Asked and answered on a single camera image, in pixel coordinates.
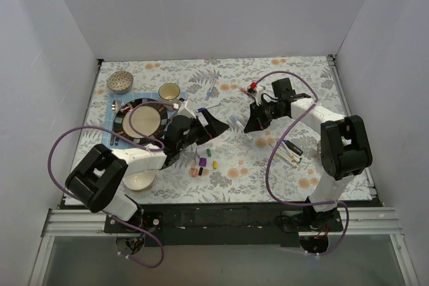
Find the purple cap marker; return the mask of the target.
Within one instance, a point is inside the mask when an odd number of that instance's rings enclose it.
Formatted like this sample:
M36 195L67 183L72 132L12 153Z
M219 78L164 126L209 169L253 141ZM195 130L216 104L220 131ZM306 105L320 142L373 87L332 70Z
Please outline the purple cap marker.
M302 156L303 154L303 150L301 150L298 146L296 146L295 144L293 144L292 142L288 141L288 140L284 140L284 143L286 145L286 147L293 152L294 154L298 155L298 156Z

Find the black cap marker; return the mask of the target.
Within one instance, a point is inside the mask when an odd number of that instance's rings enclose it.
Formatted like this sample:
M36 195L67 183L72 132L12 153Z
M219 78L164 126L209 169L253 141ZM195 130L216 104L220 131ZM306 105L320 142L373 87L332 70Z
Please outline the black cap marker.
M292 150L288 149L287 146L283 146L283 150L286 152L286 154L289 156L290 159L294 159L296 163L300 163L302 160L302 157Z

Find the pink cap marker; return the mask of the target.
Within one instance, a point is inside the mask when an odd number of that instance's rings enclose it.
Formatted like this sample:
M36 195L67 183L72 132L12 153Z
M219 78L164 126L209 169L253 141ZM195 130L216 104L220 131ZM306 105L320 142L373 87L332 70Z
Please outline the pink cap marker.
M298 164L296 164L296 163L290 163L289 161L287 161L286 159L284 159L281 155L278 155L278 151L280 151L280 150L276 151L276 153L275 153L276 156L278 156L280 159L284 160L290 167L297 168Z

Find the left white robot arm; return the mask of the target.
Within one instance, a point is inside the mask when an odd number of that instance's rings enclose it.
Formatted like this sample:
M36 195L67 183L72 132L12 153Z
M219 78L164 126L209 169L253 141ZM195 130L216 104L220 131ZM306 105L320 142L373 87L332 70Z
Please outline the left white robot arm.
M156 174L175 163L180 152L190 145L202 145L222 135L229 125L216 119L206 109L203 125L197 116L175 116L167 126L161 142L164 149L148 144L132 149L109 149L95 145L71 171L65 186L92 213L106 212L119 219L127 232L138 231L143 223L143 210L137 202L119 190L124 177Z

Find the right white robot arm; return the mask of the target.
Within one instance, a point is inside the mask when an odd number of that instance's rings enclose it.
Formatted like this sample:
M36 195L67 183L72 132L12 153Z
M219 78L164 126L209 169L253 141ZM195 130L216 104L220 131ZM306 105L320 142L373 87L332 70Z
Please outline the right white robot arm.
M274 96L265 95L258 83L252 83L245 94L253 99L244 132L268 128L271 122L289 117L294 124L304 123L320 136L320 160L323 173L315 190L301 204L296 218L310 230L320 230L334 218L340 196L353 178L373 163L373 156L363 119L344 116L318 105L314 91L298 94L289 78L271 84Z

